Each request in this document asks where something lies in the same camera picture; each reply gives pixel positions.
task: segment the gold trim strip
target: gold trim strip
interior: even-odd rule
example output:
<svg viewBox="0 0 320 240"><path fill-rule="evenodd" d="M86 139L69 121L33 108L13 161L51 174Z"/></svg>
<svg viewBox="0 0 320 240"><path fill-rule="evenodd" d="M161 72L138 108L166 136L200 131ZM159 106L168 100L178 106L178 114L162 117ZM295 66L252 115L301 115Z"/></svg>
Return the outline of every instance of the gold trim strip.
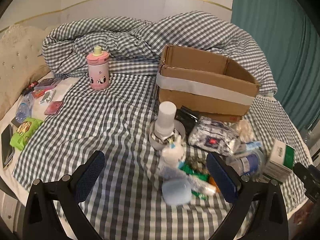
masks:
<svg viewBox="0 0 320 240"><path fill-rule="evenodd" d="M42 14L39 14L39 15L31 16L31 17L29 17L29 18L20 20L20 21L14 23L14 24L20 24L20 23L22 23L22 22L24 22L24 21L28 21L28 20L31 20L31 19L36 18L36 17L39 17L39 16L43 16L43 15L47 15L47 14L52 14L52 13L57 13L57 12L62 12L62 11L67 10L67 9L73 7L73 6L76 6L76 5L78 5L78 4L85 3L85 2L88 2L88 1L92 1L92 0L84 0L84 1L81 1L81 2L79 2L79 3L75 3L75 4L73 4L73 5L70 5L70 6L68 6L68 7L65 7L65 8L63 8L63 9L61 9L61 10L52 11L52 12L46 12L46 13L42 13ZM221 8L224 8L224 9L226 9L226 10L232 11L231 8L226 7L226 6L224 6L224 5L221 5L221 4L219 4L219 3L212 2L212 1L210 1L210 0L201 0L201 1L204 1L204 2L207 2L207 3L211 3L211 4L214 4L214 5L217 5L217 6L221 7ZM2 29L2 30L0 30L0 33L4 32L4 31L7 30L8 28L9 28L9 26L8 26L8 27L5 27L5 28Z"/></svg>

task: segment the metal screw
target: metal screw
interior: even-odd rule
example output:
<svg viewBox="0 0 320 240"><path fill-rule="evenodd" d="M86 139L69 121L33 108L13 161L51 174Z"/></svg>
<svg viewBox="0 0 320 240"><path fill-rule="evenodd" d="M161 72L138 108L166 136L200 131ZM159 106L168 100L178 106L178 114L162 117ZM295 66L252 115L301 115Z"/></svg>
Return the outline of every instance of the metal screw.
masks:
<svg viewBox="0 0 320 240"><path fill-rule="evenodd" d="M62 180L63 180L63 181L68 181L70 178L71 178L70 175L64 175L64 176L62 177Z"/></svg>
<svg viewBox="0 0 320 240"><path fill-rule="evenodd" d="M250 180L249 176L247 175L242 175L241 176L241 179L244 181L244 182L248 182Z"/></svg>
<svg viewBox="0 0 320 240"><path fill-rule="evenodd" d="M274 186L277 186L278 185L278 181L276 181L275 179L272 179L271 180L271 184L274 185Z"/></svg>
<svg viewBox="0 0 320 240"><path fill-rule="evenodd" d="M34 181L33 181L33 185L38 185L40 183L40 180L39 179L35 179Z"/></svg>

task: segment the barcode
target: barcode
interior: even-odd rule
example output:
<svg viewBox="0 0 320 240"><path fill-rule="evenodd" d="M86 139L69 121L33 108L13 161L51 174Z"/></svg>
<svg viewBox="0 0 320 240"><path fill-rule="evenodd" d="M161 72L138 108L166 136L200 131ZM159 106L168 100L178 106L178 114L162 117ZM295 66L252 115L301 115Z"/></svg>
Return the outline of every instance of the barcode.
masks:
<svg viewBox="0 0 320 240"><path fill-rule="evenodd" d="M243 172L247 173L250 171L250 163L246 157L241 158L242 165L243 165Z"/></svg>
<svg viewBox="0 0 320 240"><path fill-rule="evenodd" d="M278 155L279 155L279 157L282 156L282 152L283 152L283 149L278 146Z"/></svg>

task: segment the white plush toy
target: white plush toy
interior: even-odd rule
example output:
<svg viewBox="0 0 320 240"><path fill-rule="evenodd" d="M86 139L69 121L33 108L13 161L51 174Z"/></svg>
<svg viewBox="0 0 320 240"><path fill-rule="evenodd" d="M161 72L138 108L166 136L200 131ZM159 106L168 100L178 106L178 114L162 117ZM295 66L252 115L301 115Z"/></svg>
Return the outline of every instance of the white plush toy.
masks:
<svg viewBox="0 0 320 240"><path fill-rule="evenodd" d="M186 160L186 152L182 146L181 136L178 135L175 142L168 143L160 151L159 166L181 168Z"/></svg>

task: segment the tufted headboard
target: tufted headboard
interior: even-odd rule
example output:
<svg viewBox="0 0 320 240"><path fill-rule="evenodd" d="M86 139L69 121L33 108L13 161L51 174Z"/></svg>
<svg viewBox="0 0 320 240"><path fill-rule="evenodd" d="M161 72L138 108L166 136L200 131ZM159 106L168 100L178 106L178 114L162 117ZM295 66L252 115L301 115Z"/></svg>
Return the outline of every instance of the tufted headboard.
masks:
<svg viewBox="0 0 320 240"><path fill-rule="evenodd" d="M49 73L40 55L50 30L13 25L0 38L0 119L28 84Z"/></svg>

